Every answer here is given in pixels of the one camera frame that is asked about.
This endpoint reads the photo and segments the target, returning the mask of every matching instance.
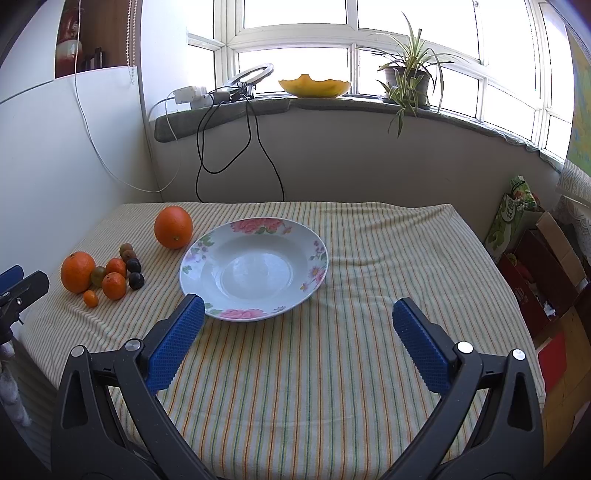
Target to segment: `blue gripper pad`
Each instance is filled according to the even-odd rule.
[[[408,300],[410,299],[398,300],[394,304],[392,311],[394,330],[413,359],[427,388],[434,393],[445,395],[451,388],[449,362],[421,324],[418,315],[423,315],[422,312],[414,303],[414,308],[409,306]]]
[[[146,377],[146,386],[152,395],[156,395],[158,390],[168,388],[173,381],[189,347],[203,326],[204,317],[203,300],[195,297],[156,347],[148,361]]]
[[[3,274],[0,274],[0,295],[10,290],[23,278],[25,278],[25,274],[20,265],[15,265],[6,270]]]

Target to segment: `floral plate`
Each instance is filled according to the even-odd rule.
[[[220,320],[264,320],[299,305],[320,287],[329,260],[320,237],[283,218],[221,225],[197,240],[179,272],[183,293],[199,295]]]

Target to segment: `white wall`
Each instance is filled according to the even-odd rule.
[[[0,67],[0,103],[54,79],[63,7],[64,0],[47,0],[17,38]]]
[[[546,209],[558,201],[558,172],[524,147],[413,117],[405,118],[396,139],[387,133],[390,120],[391,115],[382,113],[292,109],[262,116],[259,125],[287,200],[376,201],[407,207],[451,203],[481,239],[514,175],[527,179]],[[245,118],[208,130],[208,168],[223,167],[247,139]],[[196,201],[195,136],[178,145],[157,143],[155,152],[161,184],[173,177],[181,161],[163,199]],[[249,149],[224,173],[202,174],[199,193],[205,202],[281,200],[277,179],[255,135]]]
[[[139,74],[146,113],[159,100],[189,84],[186,68],[187,0],[142,0]],[[174,101],[168,111],[175,111]],[[152,118],[164,114],[164,105],[154,109]]]
[[[160,197],[123,186],[86,136],[71,76],[0,105],[0,271],[56,269],[122,203]],[[127,67],[78,75],[80,101],[105,162],[129,183],[154,189],[137,82]]]

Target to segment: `wooden floor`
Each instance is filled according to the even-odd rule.
[[[591,345],[574,307],[538,335],[534,345],[537,348],[560,330],[564,332],[567,369],[556,386],[546,394],[542,411],[545,465],[569,438],[575,414],[591,400]]]

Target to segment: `plate rim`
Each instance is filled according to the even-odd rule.
[[[279,315],[283,315],[285,312],[289,312],[290,310],[296,308],[298,305],[301,305],[306,300],[308,300],[312,296],[312,294],[316,290],[318,290],[320,288],[320,286],[324,283],[324,281],[326,279],[326,276],[327,276],[328,271],[329,271],[330,255],[329,255],[328,249],[326,248],[326,244],[324,243],[324,240],[322,240],[322,238],[320,237],[320,235],[318,235],[314,230],[312,230],[308,226],[304,225],[303,223],[297,222],[297,221],[292,220],[290,218],[276,217],[276,216],[270,216],[270,215],[265,215],[265,216],[256,215],[256,216],[251,216],[251,217],[247,217],[247,218],[239,218],[239,219],[236,219],[236,220],[231,220],[231,221],[226,222],[226,223],[222,223],[221,225],[218,225],[218,226],[216,226],[216,227],[208,230],[203,235],[199,235],[199,237],[192,244],[189,245],[189,247],[185,250],[185,252],[183,254],[183,257],[181,259],[180,265],[178,266],[178,283],[179,283],[179,286],[181,288],[181,291],[183,292],[183,295],[185,295],[185,296],[188,295],[184,291],[183,282],[181,281],[181,276],[182,276],[182,273],[183,273],[183,262],[184,262],[185,257],[187,256],[187,252],[189,252],[193,248],[193,246],[197,242],[199,242],[199,239],[200,238],[203,238],[206,235],[210,235],[215,230],[217,230],[218,228],[221,228],[223,226],[230,225],[230,224],[235,223],[235,222],[240,222],[242,220],[251,220],[251,219],[255,219],[255,218],[273,218],[273,219],[276,219],[276,220],[287,220],[288,222],[296,223],[297,225],[300,225],[303,228],[305,228],[306,230],[309,230],[310,232],[312,232],[312,234],[314,234],[316,236],[316,238],[320,241],[320,243],[324,247],[324,251],[326,252],[326,268],[324,269],[324,275],[322,275],[322,280],[320,280],[318,282],[318,285],[314,286],[314,288],[308,293],[308,295],[306,295],[305,297],[303,297],[298,303],[295,303],[295,304],[293,304],[292,306],[289,306],[289,307],[285,307],[285,309],[282,310],[281,312],[270,313],[270,314],[267,314],[267,315],[264,315],[264,316],[261,316],[261,317],[256,317],[256,318],[253,318],[253,319],[227,319],[227,318],[220,317],[220,316],[217,316],[217,315],[212,315],[212,314],[208,313],[207,310],[206,310],[205,311],[205,315],[207,315],[208,317],[215,318],[217,320],[222,320],[224,322],[236,322],[236,323],[258,322],[260,320],[267,320],[269,318],[278,317]]]

